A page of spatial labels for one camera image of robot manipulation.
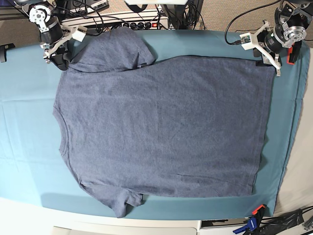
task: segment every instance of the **black bracket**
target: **black bracket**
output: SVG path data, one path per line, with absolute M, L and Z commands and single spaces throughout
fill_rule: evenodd
M 60 70 L 68 69 L 68 64 L 72 58 L 72 53 L 67 49 L 67 42 L 63 47 L 59 47 L 50 57 L 50 61 L 54 63 Z
M 4 44 L 0 46 L 0 62 L 6 62 L 6 51 L 15 48 L 14 43 Z

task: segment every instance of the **teal fabric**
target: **teal fabric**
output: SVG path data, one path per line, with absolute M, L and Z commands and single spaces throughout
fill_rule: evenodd
M 224 34 L 213 31 L 141 31 L 157 60 L 179 55 L 255 59 L 252 51 L 228 46 Z M 229 34 L 229 40 L 238 39 Z M 75 52 L 84 44 L 75 45 Z M 52 115 L 61 71 L 46 65 L 39 46 L 8 51 L 0 64 L 0 196 L 47 208 L 114 216 L 111 209 L 83 192 L 58 151 L 61 135 Z M 167 198 L 145 196 L 144 205 L 127 218 L 241 218 L 261 203 L 272 215 L 294 140 L 309 66 L 309 48 L 302 46 L 296 65 L 282 58 L 282 76 L 273 83 L 262 162 L 252 196 L 228 198 Z

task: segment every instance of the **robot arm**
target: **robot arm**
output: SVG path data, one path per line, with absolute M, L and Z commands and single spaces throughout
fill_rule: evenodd
M 279 53 L 283 48 L 292 48 L 294 63 L 299 54 L 302 40 L 307 36 L 307 28 L 312 21 L 313 0 L 288 0 L 275 11 L 275 26 L 264 21 L 264 25 L 254 34 L 240 35 L 242 47 L 253 49 L 255 57 L 262 57 L 263 64 L 270 64 L 280 75 Z
M 242 47 L 254 49 L 256 57 L 262 56 L 263 63 L 273 65 L 279 70 L 279 53 L 283 48 L 301 48 L 301 41 L 305 39 L 306 30 L 313 16 L 313 0 L 286 0 L 281 1 L 280 7 L 275 11 L 275 27 L 264 21 L 264 25 L 254 34 L 240 35 Z M 87 29 L 83 26 L 76 28 L 61 25 L 58 18 L 53 15 L 57 7 L 55 0 L 16 0 L 16 4 L 23 7 L 29 20 L 37 24 L 43 43 L 44 59 L 47 63 L 54 63 L 59 69 L 66 70 L 71 58 L 67 49 L 67 41 L 71 38 L 82 41 Z
M 40 30 L 44 49 L 44 59 L 47 63 L 54 63 L 59 69 L 67 70 L 71 59 L 71 52 L 67 49 L 67 41 L 71 38 L 82 41 L 87 28 L 76 28 L 61 25 L 58 17 L 53 15 L 57 4 L 54 0 L 16 0 L 23 11 L 29 16 L 29 21 L 35 23 Z

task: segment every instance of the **t-shirt sleeve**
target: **t-shirt sleeve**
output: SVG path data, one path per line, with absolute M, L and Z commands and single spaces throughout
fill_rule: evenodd
M 80 185 L 89 195 L 99 200 L 104 205 L 110 207 L 116 217 L 121 218 L 126 215 L 127 205 L 133 207 L 142 204 L 142 194 L 131 192 L 124 188 L 110 185 Z
M 69 67 L 83 72 L 126 71 L 154 61 L 142 39 L 133 30 L 121 27 L 93 38 Z

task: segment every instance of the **t-shirt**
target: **t-shirt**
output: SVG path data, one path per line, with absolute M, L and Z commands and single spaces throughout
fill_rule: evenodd
M 143 194 L 250 195 L 274 69 L 231 58 L 154 61 L 122 27 L 94 38 L 62 73 L 53 113 L 79 186 L 117 217 Z

